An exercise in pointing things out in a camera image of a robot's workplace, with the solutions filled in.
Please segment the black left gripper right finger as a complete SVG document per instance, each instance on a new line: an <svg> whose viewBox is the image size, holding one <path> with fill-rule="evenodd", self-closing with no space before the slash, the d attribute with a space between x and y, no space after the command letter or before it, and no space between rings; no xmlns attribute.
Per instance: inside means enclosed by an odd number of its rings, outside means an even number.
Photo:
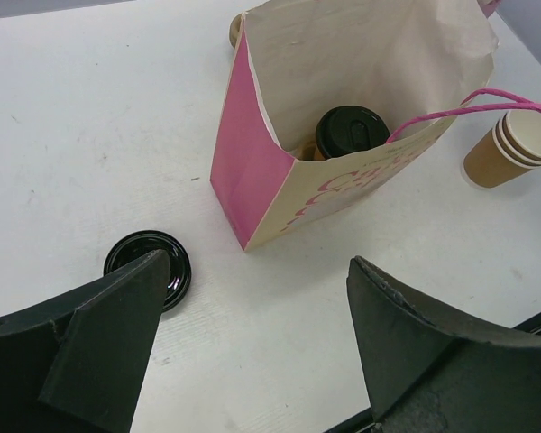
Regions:
<svg viewBox="0 0 541 433"><path fill-rule="evenodd" d="M541 432L541 336L350 261L347 298L373 432Z"/></svg>

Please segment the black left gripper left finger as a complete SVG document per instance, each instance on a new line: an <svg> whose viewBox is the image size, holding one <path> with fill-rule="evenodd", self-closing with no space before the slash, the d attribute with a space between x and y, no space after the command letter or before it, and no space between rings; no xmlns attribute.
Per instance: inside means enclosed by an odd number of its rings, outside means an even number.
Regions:
<svg viewBox="0 0 541 433"><path fill-rule="evenodd" d="M108 274L0 317L0 432L128 432L163 298Z"/></svg>

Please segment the black plastic cup lid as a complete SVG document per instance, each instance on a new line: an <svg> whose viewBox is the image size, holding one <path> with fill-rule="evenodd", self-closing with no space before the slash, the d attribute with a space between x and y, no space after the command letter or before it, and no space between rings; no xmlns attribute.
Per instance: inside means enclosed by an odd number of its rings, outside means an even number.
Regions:
<svg viewBox="0 0 541 433"><path fill-rule="evenodd" d="M375 149L389 137L382 118L362 106L330 109L318 122L315 133L316 142L328 152L329 159Z"/></svg>

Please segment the pink paper gift bag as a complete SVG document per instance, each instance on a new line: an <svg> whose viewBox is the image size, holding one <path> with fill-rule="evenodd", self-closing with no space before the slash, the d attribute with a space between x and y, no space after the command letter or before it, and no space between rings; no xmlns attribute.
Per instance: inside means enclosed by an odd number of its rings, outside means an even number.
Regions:
<svg viewBox="0 0 541 433"><path fill-rule="evenodd" d="M240 14L211 184L244 250L348 207L494 90L478 1L269 1Z"/></svg>

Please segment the single brown pulp cup carrier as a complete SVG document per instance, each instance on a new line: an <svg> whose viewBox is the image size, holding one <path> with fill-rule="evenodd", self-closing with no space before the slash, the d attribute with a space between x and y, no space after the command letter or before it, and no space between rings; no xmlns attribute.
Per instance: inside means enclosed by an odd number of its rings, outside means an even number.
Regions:
<svg viewBox="0 0 541 433"><path fill-rule="evenodd" d="M324 147L317 142L300 145L295 150L294 156L300 161L325 161L330 158Z"/></svg>

